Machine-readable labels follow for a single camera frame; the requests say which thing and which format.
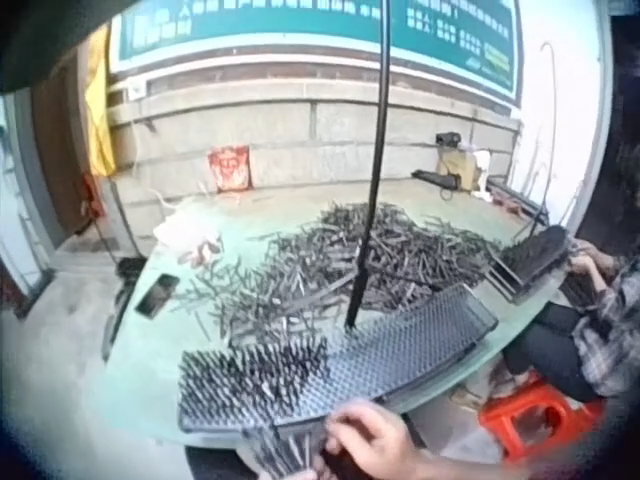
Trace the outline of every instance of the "cell phone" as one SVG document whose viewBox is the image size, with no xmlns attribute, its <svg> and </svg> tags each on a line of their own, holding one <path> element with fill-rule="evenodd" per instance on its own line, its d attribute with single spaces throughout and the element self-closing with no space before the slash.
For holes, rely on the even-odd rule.
<svg viewBox="0 0 640 480">
<path fill-rule="evenodd" d="M 136 305 L 136 312 L 152 320 L 171 298 L 178 283 L 180 283 L 178 277 L 167 273 L 160 275 Z"/>
</svg>

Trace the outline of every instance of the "red bag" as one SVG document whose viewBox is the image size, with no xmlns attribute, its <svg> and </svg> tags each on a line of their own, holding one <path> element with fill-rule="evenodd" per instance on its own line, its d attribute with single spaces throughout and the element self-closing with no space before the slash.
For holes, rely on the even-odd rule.
<svg viewBox="0 0 640 480">
<path fill-rule="evenodd" d="M 209 153 L 209 168 L 216 177 L 218 192 L 247 190 L 251 187 L 249 147 L 220 147 Z"/>
</svg>

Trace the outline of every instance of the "yellow cloth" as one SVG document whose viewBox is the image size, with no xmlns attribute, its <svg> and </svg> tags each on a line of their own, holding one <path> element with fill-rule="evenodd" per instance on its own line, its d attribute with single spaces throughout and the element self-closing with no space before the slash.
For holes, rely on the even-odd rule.
<svg viewBox="0 0 640 480">
<path fill-rule="evenodd" d="M 89 65 L 84 99 L 87 104 L 89 165 L 93 175 L 108 177 L 116 171 L 107 118 L 107 48 L 109 27 L 89 37 Z"/>
</svg>

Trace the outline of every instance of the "doorway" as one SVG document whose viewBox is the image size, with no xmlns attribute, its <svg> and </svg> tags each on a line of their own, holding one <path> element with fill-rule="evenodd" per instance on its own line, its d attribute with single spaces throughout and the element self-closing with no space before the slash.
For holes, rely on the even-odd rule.
<svg viewBox="0 0 640 480">
<path fill-rule="evenodd" d="M 640 236 L 640 19 L 612 17 L 614 97 L 600 174 L 577 236 L 628 255 Z"/>
<path fill-rule="evenodd" d="M 73 142 L 69 75 L 77 75 L 76 55 L 31 88 L 33 132 L 44 181 L 58 223 L 67 237 L 90 223 L 80 159 Z"/>
</svg>

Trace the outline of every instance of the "green sign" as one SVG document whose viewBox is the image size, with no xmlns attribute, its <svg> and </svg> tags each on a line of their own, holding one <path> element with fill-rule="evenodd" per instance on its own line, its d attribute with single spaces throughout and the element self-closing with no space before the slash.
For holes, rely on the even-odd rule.
<svg viewBox="0 0 640 480">
<path fill-rule="evenodd" d="M 516 103 L 516 1 L 393 0 L 392 56 Z M 143 0 L 113 22 L 111 68 L 272 44 L 378 52 L 379 21 L 376 0 Z"/>
</svg>

